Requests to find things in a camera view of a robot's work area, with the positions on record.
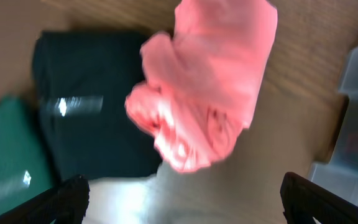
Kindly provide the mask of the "black cloth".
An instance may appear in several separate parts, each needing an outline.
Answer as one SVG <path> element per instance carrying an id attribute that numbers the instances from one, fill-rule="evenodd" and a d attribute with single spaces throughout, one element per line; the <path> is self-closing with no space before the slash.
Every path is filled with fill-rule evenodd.
<path id="1" fill-rule="evenodd" d="M 39 119 L 61 179 L 139 178 L 162 163 L 154 141 L 127 116 L 144 80 L 137 32 L 51 32 L 36 41 L 32 74 Z"/>

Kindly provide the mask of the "salmon pink cloth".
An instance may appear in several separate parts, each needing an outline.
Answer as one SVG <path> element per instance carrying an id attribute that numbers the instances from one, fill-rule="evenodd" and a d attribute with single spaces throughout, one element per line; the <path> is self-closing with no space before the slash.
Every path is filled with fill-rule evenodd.
<path id="1" fill-rule="evenodd" d="M 125 108 L 173 169 L 195 172 L 231 154 L 251 125 L 277 24 L 267 0 L 184 0 L 173 35 L 142 45 L 145 80 Z"/>

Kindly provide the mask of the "dark green cloth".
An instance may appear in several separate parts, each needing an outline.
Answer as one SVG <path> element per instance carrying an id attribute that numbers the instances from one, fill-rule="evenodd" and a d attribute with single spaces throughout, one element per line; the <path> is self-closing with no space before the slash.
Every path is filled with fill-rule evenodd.
<path id="1" fill-rule="evenodd" d="M 18 98 L 0 102 L 0 215 L 55 185 L 33 114 Z"/>

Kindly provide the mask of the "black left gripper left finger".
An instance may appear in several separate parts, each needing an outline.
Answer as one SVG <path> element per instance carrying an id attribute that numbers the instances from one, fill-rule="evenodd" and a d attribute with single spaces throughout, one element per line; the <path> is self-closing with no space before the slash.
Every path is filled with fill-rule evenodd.
<path id="1" fill-rule="evenodd" d="M 81 224 L 89 205 L 90 187 L 82 175 L 65 180 L 0 215 L 0 224 Z"/>

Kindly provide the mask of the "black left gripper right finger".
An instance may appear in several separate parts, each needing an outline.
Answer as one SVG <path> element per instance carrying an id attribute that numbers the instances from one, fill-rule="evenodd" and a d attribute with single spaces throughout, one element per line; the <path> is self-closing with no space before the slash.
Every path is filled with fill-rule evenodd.
<path id="1" fill-rule="evenodd" d="M 287 172 L 280 187 L 288 224 L 358 224 L 358 207 L 302 176 Z"/>

